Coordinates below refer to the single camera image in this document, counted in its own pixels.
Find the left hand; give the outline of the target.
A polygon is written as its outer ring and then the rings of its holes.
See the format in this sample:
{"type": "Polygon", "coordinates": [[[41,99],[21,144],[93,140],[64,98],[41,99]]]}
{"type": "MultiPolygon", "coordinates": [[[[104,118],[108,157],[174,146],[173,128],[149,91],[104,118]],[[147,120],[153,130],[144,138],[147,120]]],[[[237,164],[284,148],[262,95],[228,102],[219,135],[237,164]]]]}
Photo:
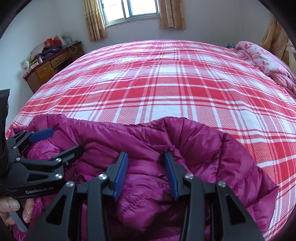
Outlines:
{"type": "MultiPolygon", "coordinates": [[[[25,223],[30,223],[32,219],[34,203],[35,203],[34,198],[27,199],[25,202],[25,207],[23,208],[23,220],[25,221],[25,223]]],[[[15,222],[11,218],[10,212],[18,211],[19,209],[20,209],[20,204],[17,200],[9,196],[1,197],[1,200],[0,200],[1,219],[3,220],[6,226],[15,224],[15,222]]]]}

